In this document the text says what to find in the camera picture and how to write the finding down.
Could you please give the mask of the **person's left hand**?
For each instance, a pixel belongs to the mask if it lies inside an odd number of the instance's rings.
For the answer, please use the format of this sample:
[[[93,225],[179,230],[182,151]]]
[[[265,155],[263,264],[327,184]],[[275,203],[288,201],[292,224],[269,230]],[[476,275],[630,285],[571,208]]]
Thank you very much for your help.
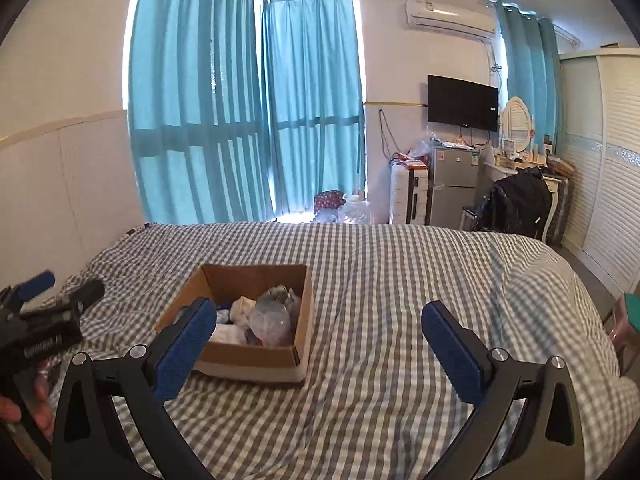
[[[47,361],[43,361],[37,366],[37,373],[34,379],[34,400],[29,408],[36,425],[43,435],[50,439],[53,434],[54,415],[49,402],[49,384],[44,372],[48,366]],[[22,417],[21,409],[10,399],[2,396],[0,403],[0,415],[2,422],[20,422]]]

